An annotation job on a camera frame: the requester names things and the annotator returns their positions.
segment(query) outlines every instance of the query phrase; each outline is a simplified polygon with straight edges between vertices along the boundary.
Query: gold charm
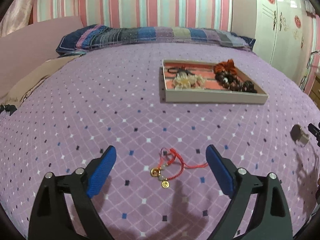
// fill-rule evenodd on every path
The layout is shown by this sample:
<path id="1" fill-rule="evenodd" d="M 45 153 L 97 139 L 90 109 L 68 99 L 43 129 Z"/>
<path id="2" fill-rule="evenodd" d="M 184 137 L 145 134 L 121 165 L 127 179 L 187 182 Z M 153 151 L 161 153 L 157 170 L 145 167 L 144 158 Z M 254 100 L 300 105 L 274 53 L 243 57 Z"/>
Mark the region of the gold charm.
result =
<path id="1" fill-rule="evenodd" d="M 153 168 L 150 171 L 150 174 L 152 177 L 159 177 L 161 175 L 160 169 L 159 168 Z"/>
<path id="2" fill-rule="evenodd" d="M 170 186 L 169 182 L 167 180 L 162 181 L 161 186 L 163 188 L 168 188 Z"/>

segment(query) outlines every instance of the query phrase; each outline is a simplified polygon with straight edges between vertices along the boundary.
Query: door handle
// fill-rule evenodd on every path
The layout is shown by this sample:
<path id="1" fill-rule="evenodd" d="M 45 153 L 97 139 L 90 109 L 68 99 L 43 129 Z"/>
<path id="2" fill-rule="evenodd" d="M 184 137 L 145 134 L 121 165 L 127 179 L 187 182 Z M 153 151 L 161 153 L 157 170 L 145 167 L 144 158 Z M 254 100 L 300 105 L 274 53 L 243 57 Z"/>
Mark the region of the door handle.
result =
<path id="1" fill-rule="evenodd" d="M 279 29 L 279 31 L 281 31 L 281 29 L 282 29 L 282 12 L 280 13 L 280 29 Z"/>
<path id="2" fill-rule="evenodd" d="M 275 30 L 277 25 L 277 12 L 275 11 L 275 17 L 273 18 L 273 30 Z"/>

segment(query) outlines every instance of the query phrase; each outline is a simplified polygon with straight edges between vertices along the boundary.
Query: red string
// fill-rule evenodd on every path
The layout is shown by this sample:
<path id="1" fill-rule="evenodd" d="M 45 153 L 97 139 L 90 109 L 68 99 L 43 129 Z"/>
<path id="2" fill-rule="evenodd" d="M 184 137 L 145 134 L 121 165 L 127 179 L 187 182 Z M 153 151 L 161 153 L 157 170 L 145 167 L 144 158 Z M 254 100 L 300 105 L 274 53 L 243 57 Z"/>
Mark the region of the red string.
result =
<path id="1" fill-rule="evenodd" d="M 208 163 L 204 163 L 204 164 L 199 164 L 199 165 L 195 165 L 195 166 L 190 166 L 190 165 L 187 165 L 184 161 L 183 161 L 183 158 L 181 157 L 181 155 L 173 148 L 170 148 L 169 150 L 167 150 L 166 148 L 162 148 L 161 151 L 160 151 L 160 162 L 159 162 L 159 165 L 158 165 L 158 168 L 160 168 L 162 166 L 162 164 L 164 163 L 164 157 L 162 157 L 163 155 L 163 151 L 166 150 L 167 151 L 167 156 L 168 155 L 172 155 L 173 157 L 166 163 L 166 166 L 169 166 L 171 165 L 176 158 L 179 159 L 180 163 L 181 163 L 181 169 L 179 171 L 178 174 L 174 175 L 173 177 L 169 177 L 167 178 L 167 180 L 172 180 L 172 179 L 175 179 L 177 177 L 179 177 L 182 173 L 183 173 L 183 170 L 185 168 L 187 169 L 197 169 L 197 168 L 205 168 L 206 166 L 208 166 Z"/>

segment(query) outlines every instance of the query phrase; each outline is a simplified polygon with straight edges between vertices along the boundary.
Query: metal screw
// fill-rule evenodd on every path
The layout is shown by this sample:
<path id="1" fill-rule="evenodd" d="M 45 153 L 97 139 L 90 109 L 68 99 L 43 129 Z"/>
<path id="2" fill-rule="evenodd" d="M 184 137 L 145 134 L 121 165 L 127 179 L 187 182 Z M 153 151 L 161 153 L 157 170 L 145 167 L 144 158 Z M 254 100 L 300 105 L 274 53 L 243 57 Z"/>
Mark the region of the metal screw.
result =
<path id="1" fill-rule="evenodd" d="M 277 175 L 272 172 L 272 173 L 269 174 L 269 177 L 270 177 L 271 179 L 276 179 L 276 178 L 277 178 Z"/>
<path id="2" fill-rule="evenodd" d="M 244 168 L 239 168 L 239 169 L 238 169 L 238 172 L 239 172 L 239 174 L 241 174 L 241 175 L 244 175 L 244 174 L 247 173 L 246 169 L 244 169 Z"/>
<path id="3" fill-rule="evenodd" d="M 81 175 L 84 173 L 84 168 L 78 168 L 76 169 L 76 174 Z"/>
<path id="4" fill-rule="evenodd" d="M 52 172 L 48 172 L 48 173 L 46 173 L 46 175 L 45 175 L 45 177 L 46 177 L 47 179 L 52 178 L 52 176 L 53 176 L 53 173 L 52 173 Z"/>

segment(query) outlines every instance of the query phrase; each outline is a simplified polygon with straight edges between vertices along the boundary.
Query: wooden drawer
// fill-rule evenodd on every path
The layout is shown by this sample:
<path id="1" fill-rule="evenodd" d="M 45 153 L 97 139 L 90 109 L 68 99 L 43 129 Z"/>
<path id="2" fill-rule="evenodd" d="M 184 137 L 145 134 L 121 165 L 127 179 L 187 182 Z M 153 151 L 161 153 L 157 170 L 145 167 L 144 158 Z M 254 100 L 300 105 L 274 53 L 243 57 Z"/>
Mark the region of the wooden drawer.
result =
<path id="1" fill-rule="evenodd" d="M 313 91 L 318 97 L 320 97 L 320 83 L 318 82 L 317 78 L 313 83 L 311 91 Z"/>
<path id="2" fill-rule="evenodd" d="M 315 103 L 315 105 L 320 109 L 319 97 L 317 97 L 317 95 L 313 91 L 310 92 L 309 97 L 312 99 L 312 101 Z"/>

